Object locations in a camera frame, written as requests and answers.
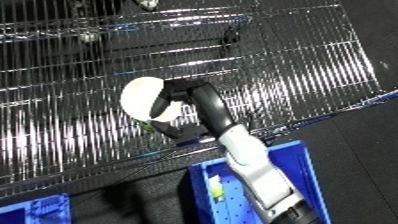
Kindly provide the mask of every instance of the black floor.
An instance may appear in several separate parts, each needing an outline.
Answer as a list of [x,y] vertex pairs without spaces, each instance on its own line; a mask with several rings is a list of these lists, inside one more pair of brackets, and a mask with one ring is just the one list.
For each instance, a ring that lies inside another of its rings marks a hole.
[[[398,2],[343,0],[343,4],[383,88],[394,90]],[[279,139],[280,143],[301,139],[308,145],[333,223],[398,223],[397,115],[398,100],[392,100]],[[135,175],[128,182],[75,195],[74,223],[195,223],[183,167],[212,156],[164,165],[171,171],[143,179]],[[125,171],[100,181],[111,184],[129,176]]]

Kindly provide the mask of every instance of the wire grid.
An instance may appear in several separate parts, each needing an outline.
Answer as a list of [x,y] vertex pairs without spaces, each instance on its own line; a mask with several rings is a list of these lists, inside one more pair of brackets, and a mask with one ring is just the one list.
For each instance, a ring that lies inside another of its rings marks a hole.
[[[335,0],[161,0],[155,13],[131,1],[3,0],[0,21],[2,196],[216,148],[176,152],[126,116],[119,96],[137,77],[204,78],[256,133],[380,93]],[[222,44],[229,29],[239,41]],[[194,108],[183,114],[174,125],[197,123]]]

